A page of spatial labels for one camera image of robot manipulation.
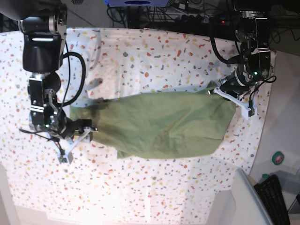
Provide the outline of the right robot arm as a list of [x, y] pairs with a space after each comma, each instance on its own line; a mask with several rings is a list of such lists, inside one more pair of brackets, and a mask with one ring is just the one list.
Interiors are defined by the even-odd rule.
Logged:
[[[83, 90], [86, 66], [76, 52], [64, 53], [67, 36], [68, 9], [60, 0], [2, 0], [0, 12], [18, 21], [23, 33], [23, 69], [31, 72], [28, 93], [30, 95], [30, 128], [34, 133], [47, 132], [59, 139], [72, 139], [75, 133], [84, 138], [93, 130], [91, 120], [68, 118], [63, 107], [75, 102]], [[77, 57], [82, 65], [79, 89], [69, 101], [57, 100], [61, 81], [57, 70], [63, 60]]]

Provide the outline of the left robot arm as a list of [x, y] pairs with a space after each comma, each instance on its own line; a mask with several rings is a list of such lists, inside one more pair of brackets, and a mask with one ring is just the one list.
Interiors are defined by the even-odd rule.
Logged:
[[[233, 0], [227, 3], [228, 12], [222, 12], [210, 19], [209, 37], [215, 56], [224, 64], [236, 64], [232, 75], [225, 78], [220, 91], [238, 98], [254, 92], [264, 83], [273, 83], [276, 76], [271, 73], [271, 50], [269, 48], [270, 23], [268, 13], [271, 10], [269, 0]], [[240, 42], [238, 55], [225, 59], [217, 50], [215, 25], [223, 19], [229, 23]]]

